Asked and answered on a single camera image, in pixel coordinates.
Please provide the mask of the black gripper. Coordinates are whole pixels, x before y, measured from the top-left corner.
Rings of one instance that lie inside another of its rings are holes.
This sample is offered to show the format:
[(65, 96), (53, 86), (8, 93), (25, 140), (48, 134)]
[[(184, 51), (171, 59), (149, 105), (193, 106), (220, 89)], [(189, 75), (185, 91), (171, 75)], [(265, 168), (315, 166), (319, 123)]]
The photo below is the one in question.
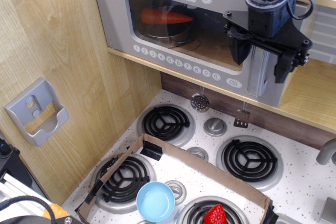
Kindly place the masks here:
[(270, 6), (249, 4), (248, 11), (226, 11), (225, 29), (233, 60), (241, 65), (252, 46), (267, 51), (285, 51), (275, 65), (275, 83), (284, 83), (296, 67), (305, 66), (312, 41), (294, 22), (307, 18), (311, 11), (296, 15), (296, 3), (297, 0), (284, 0)]

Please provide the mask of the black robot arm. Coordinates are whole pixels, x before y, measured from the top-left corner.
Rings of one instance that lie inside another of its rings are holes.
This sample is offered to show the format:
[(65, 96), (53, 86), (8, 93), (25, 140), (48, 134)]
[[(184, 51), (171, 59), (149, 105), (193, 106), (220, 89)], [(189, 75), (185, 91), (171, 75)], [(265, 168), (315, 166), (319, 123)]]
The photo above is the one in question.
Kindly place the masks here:
[(294, 20), (308, 18), (314, 0), (245, 0), (248, 11), (228, 10), (225, 30), (233, 60), (241, 65), (256, 46), (277, 55), (276, 83), (284, 83), (294, 68), (309, 60), (312, 41), (295, 25)]

